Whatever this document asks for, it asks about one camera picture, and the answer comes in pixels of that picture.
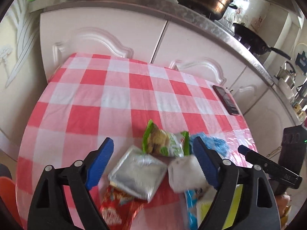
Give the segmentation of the person right hand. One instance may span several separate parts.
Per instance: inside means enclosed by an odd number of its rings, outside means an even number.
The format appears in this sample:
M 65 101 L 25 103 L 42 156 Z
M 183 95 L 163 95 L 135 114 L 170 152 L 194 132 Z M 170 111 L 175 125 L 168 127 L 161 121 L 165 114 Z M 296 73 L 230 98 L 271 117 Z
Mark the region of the person right hand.
M 276 204 L 279 211 L 279 217 L 282 218 L 286 213 L 288 204 L 290 202 L 290 196 L 287 194 L 275 196 Z

